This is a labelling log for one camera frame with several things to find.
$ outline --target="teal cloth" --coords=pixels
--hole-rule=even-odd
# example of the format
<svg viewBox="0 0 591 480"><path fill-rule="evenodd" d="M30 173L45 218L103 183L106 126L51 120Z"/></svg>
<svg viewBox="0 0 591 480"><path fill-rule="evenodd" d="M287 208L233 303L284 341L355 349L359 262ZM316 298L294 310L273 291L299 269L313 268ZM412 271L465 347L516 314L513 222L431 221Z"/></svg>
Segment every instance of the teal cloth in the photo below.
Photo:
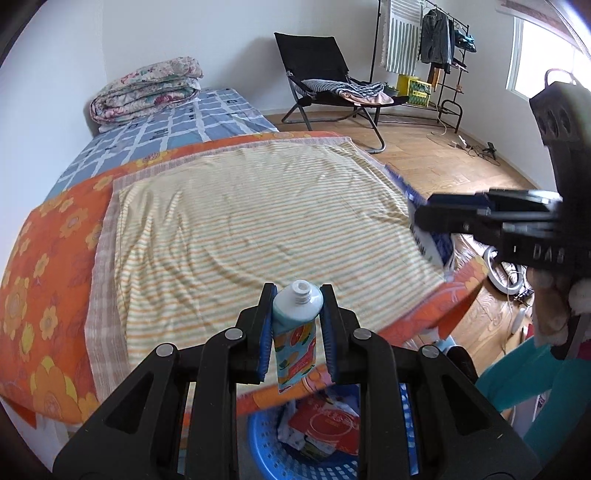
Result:
<svg viewBox="0 0 591 480"><path fill-rule="evenodd" d="M591 362L556 360L550 346L530 338L490 366L476 387L500 412L552 390L524 441L545 465L558 452L591 401Z"/></svg>

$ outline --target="red box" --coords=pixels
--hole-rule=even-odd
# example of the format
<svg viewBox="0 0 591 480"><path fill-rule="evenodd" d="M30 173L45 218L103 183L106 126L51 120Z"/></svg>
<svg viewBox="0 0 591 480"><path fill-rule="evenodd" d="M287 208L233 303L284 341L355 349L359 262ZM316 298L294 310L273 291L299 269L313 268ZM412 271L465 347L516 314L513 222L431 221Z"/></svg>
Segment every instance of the red box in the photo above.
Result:
<svg viewBox="0 0 591 480"><path fill-rule="evenodd" d="M341 452L359 454L359 417L339 409L318 395L303 399L288 424Z"/></svg>

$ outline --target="blue basket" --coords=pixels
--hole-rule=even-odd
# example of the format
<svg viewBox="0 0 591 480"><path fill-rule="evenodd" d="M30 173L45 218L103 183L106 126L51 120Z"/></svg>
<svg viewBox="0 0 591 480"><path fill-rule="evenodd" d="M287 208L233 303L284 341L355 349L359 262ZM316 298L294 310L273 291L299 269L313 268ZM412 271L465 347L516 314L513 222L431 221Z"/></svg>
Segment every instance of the blue basket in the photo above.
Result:
<svg viewBox="0 0 591 480"><path fill-rule="evenodd" d="M333 387L340 395L351 394L351 386ZM402 406L407 428L408 457L411 475L418 473L414 428L406 385L400 384ZM357 457L335 452L322 462L313 462L297 450L277 439L277 425L283 407L270 408L251 415L248 419L248 441L252 457L266 480L350 480L357 478Z"/></svg>

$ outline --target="black folding chair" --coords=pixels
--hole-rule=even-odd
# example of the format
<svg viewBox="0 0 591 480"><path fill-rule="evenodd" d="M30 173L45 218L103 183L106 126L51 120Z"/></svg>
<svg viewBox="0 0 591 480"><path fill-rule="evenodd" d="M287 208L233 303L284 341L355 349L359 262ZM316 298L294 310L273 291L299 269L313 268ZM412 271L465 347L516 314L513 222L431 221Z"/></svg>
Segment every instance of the black folding chair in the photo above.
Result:
<svg viewBox="0 0 591 480"><path fill-rule="evenodd" d="M315 122L339 122L351 116L359 115L369 121L369 124L374 129L379 138L381 146L376 149L368 150L368 153L380 153L386 149L386 143L379 133L376 123L378 122L378 112L376 112L375 119L372 119L367 109L368 108L384 108L387 106L401 105L408 101L407 96L396 97L392 99L392 103L387 105L373 105L361 104L354 105L352 102L335 95L331 92L314 93L309 89L302 80L319 79L319 80L335 80L337 82L346 82L357 85L368 85L368 82L360 82L349 77L349 68L345 63L343 54L339 50L334 37L303 37L299 35L285 35L283 33L275 33L277 46L285 66L285 72L289 80L291 93L295 99L295 105L287 112L286 116L281 119L283 124L302 124L305 123L308 130L312 130L312 123ZM301 94L296 89L299 87L301 91L307 95ZM315 105L330 105L330 106L345 106L352 107L351 113L339 118L314 118L309 119L304 110L305 107ZM289 116L299 109L303 120L288 120Z"/></svg>

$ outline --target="denim jacket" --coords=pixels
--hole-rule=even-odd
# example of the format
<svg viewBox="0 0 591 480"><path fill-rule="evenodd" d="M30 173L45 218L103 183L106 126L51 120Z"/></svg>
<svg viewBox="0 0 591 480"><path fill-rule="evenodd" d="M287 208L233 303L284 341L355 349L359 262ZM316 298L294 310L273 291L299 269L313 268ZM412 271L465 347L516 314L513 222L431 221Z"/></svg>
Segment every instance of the denim jacket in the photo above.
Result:
<svg viewBox="0 0 591 480"><path fill-rule="evenodd" d="M433 9L423 17L421 31L421 61L423 63L451 64L449 19L440 10Z"/></svg>

